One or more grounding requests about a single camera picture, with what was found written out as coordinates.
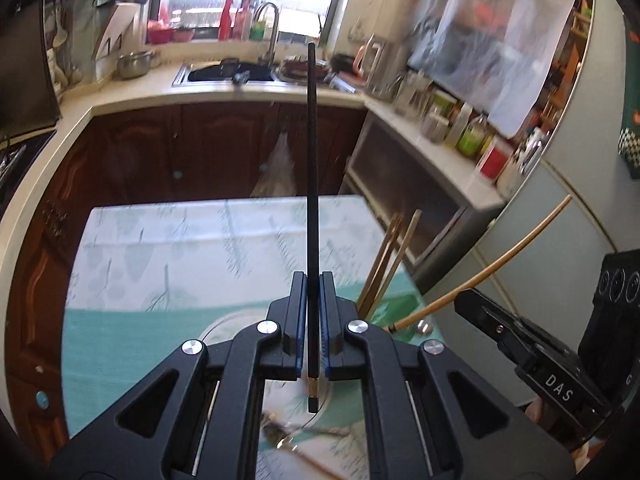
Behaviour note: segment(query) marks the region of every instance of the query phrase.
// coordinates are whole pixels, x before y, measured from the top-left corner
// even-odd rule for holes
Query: wooden chopstick
[[[376,273],[373,277],[369,290],[367,290],[367,294],[364,297],[364,300],[362,300],[362,304],[360,305],[360,309],[358,310],[358,317],[360,319],[365,318],[365,316],[371,309],[371,305],[373,305],[373,302],[376,299],[378,289],[380,288],[380,283],[382,283],[382,279],[385,277],[386,266],[388,266],[391,255],[396,248],[396,240],[398,240],[398,235],[400,234],[400,224],[400,219],[398,219],[398,221],[396,221],[396,223],[393,225],[390,233],[390,242],[385,247],[380,265],[376,269]]]
[[[373,265],[371,266],[371,270],[369,271],[369,275],[367,276],[367,281],[364,282],[364,286],[362,287],[362,291],[360,292],[358,301],[356,301],[356,308],[358,309],[358,312],[360,312],[360,309],[362,307],[362,302],[364,301],[364,298],[366,297],[371,287],[371,283],[373,282],[373,279],[375,278],[378,272],[378,269],[380,268],[380,261],[382,261],[382,256],[385,254],[386,247],[389,245],[390,242],[393,241],[392,235],[393,235],[393,232],[395,231],[395,226],[400,221],[401,221],[401,216],[398,213],[395,213],[391,217],[389,226],[386,228],[385,237],[382,240],[382,244],[380,245],[380,249],[378,250],[376,259],[373,261]]]
[[[401,320],[396,321],[392,325],[386,327],[391,333],[397,332],[398,330],[402,330],[403,328],[407,328],[412,324],[424,319],[430,314],[437,312],[444,306],[447,306],[453,300],[456,299],[456,296],[467,288],[472,288],[479,283],[483,282],[489,276],[491,276],[494,272],[499,270],[504,264],[508,263],[516,254],[518,254],[521,250],[523,250],[526,246],[528,246],[535,238],[546,229],[546,227],[551,224],[551,222],[562,212],[562,210],[571,202],[571,195],[567,195],[564,200],[551,212],[549,215],[540,222],[539,225],[533,231],[531,231],[527,236],[525,236],[522,240],[520,240],[517,244],[515,244],[511,249],[505,252],[500,258],[495,260],[491,265],[487,266],[485,269],[478,272],[474,277],[469,280],[466,280],[462,285],[454,288],[448,294],[445,294],[441,298],[433,301],[425,308],[417,310],[416,312],[408,315],[407,317],[403,317]]]
[[[420,221],[421,215],[422,215],[422,211],[419,209],[417,209],[414,212],[414,216],[411,218],[409,227],[407,228],[406,233],[404,234],[402,245],[400,245],[398,254],[396,254],[396,259],[394,260],[393,264],[391,265],[391,269],[389,269],[389,272],[386,275],[385,282],[382,284],[382,287],[380,287],[380,290],[376,294],[375,299],[371,303],[371,307],[369,311],[365,313],[365,317],[364,317],[365,320],[369,320],[371,319],[371,316],[373,316],[373,313],[376,311],[376,307],[378,306],[383,296],[385,295],[386,290],[389,288],[389,285],[391,284],[391,280],[394,278],[394,274],[396,273],[396,270],[398,270],[398,267],[400,266],[400,262],[404,260],[404,253],[406,252],[407,248],[409,247],[409,244],[411,243],[411,238],[413,238],[414,236],[415,228],[418,227],[418,222]]]
[[[308,454],[300,451],[298,449],[298,446],[294,446],[290,443],[284,443],[279,449],[283,449],[285,451],[293,453],[294,455],[297,455],[298,458],[309,464],[316,471],[321,472],[332,480],[345,480],[343,476],[334,473],[328,467],[324,466],[324,464],[318,462],[318,460],[311,458]]]

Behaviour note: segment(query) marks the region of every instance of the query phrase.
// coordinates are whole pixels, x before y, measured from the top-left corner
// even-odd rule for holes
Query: black chopstick
[[[308,410],[317,413],[320,375],[318,311],[320,263],[318,226],[318,96],[316,91],[316,44],[308,44],[306,82],[306,355]]]

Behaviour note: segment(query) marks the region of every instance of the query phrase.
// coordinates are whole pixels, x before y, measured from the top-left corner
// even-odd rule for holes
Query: glass jar
[[[458,144],[458,151],[468,158],[474,158],[480,150],[484,138],[488,133],[488,120],[486,115],[479,115],[469,123],[465,133],[462,134]]]

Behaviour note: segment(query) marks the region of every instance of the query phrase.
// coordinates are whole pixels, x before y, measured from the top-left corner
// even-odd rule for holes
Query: cabinet knob
[[[49,396],[40,390],[36,393],[36,404],[41,410],[46,410],[49,407]]]

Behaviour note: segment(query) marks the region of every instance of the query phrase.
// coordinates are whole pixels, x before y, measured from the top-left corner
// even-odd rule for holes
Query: faucet
[[[280,30],[280,11],[278,10],[278,6],[273,2],[264,2],[255,9],[254,13],[254,22],[257,22],[258,19],[260,19],[260,15],[264,12],[264,9],[269,6],[273,7],[274,12],[276,13],[276,17],[273,20],[273,31],[271,31],[271,41],[269,42],[269,49],[267,53],[263,57],[258,58],[259,64],[267,66],[272,65],[273,60],[276,57],[276,40],[278,39],[278,32]]]

